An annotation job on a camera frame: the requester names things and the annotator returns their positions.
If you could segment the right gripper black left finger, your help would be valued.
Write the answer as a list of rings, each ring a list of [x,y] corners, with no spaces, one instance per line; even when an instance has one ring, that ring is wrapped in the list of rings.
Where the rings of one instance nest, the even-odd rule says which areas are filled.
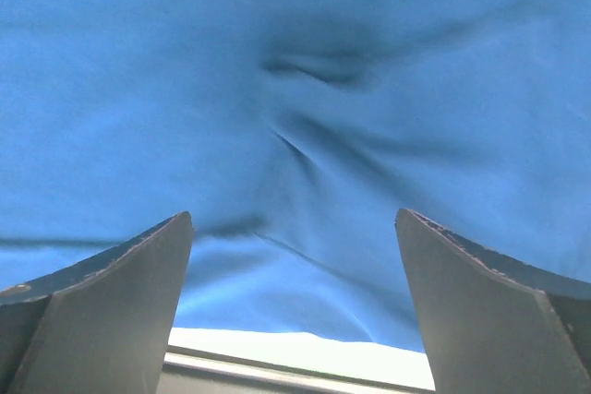
[[[1,292],[4,393],[156,391],[193,241],[181,212]]]

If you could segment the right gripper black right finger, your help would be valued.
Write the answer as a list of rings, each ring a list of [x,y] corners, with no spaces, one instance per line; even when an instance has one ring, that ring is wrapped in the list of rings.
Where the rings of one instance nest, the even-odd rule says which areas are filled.
[[[590,285],[402,209],[395,229],[439,393],[587,393]]]

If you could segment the dark blue printed t-shirt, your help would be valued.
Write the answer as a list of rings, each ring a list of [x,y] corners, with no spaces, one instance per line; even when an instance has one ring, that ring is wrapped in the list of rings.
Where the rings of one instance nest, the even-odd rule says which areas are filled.
[[[175,323],[420,350],[395,215],[590,277],[590,0],[1,0],[1,284],[195,226]]]

